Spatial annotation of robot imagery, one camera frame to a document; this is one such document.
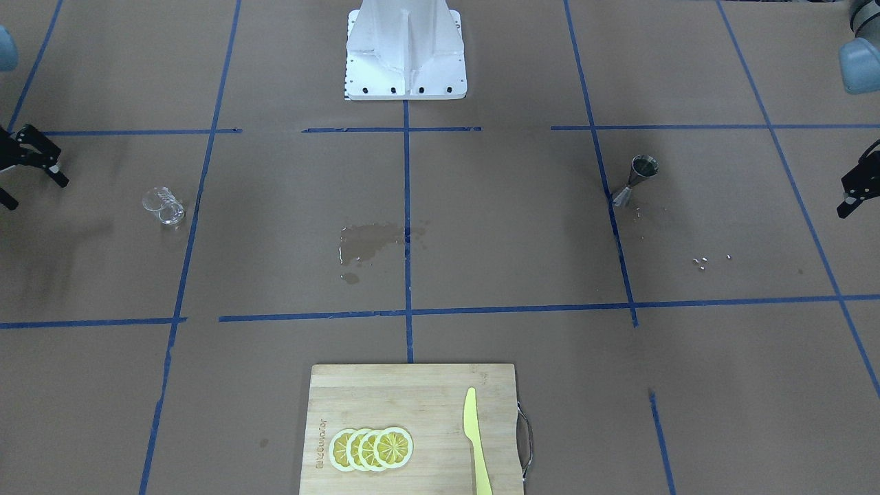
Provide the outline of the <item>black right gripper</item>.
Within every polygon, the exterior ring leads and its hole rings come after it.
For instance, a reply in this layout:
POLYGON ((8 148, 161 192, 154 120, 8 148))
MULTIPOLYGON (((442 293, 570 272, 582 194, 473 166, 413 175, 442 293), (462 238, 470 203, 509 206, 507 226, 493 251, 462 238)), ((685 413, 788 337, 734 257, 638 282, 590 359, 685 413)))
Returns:
MULTIPOLYGON (((53 179, 59 187, 68 186, 69 178, 62 173, 59 163, 62 149, 34 125, 25 124, 14 137, 1 126, 0 136, 1 172, 13 166, 36 167, 53 179)), ((19 206, 19 201, 2 188, 0 188, 0 203, 10 211, 16 210, 19 206)))

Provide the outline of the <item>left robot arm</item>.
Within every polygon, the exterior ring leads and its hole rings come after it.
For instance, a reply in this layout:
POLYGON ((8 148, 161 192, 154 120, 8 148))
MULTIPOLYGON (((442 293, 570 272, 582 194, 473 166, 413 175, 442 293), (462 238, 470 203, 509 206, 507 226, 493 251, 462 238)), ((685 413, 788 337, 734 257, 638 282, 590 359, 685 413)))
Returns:
MULTIPOLYGON (((839 49, 839 68, 847 94, 861 95, 879 91, 879 2, 851 1, 848 25, 854 34, 839 49)), ((840 180, 844 201, 836 207, 845 219, 865 201, 879 195, 879 141, 868 145, 856 166, 840 180)))

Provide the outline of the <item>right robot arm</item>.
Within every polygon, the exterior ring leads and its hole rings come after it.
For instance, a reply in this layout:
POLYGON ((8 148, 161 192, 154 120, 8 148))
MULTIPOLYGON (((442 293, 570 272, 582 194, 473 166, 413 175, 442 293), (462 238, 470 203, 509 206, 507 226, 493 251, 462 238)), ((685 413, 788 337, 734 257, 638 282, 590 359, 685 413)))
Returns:
MULTIPOLYGON (((10 72, 19 64, 18 47, 5 26, 1 26, 1 72, 10 72)), ((1 129, 1 168, 2 171, 17 166, 30 166, 40 169, 65 188, 69 178, 62 172, 59 157, 62 149, 40 132, 35 126, 26 124, 18 132, 10 134, 1 129)))

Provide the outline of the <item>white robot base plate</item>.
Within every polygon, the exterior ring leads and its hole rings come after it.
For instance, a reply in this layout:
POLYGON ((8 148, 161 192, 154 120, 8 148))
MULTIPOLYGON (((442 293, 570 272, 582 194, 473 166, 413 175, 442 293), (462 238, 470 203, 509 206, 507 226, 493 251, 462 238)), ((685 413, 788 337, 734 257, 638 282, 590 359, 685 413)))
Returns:
POLYGON ((349 13, 346 28, 347 100, 468 94, 462 19, 446 1, 364 1, 349 13))

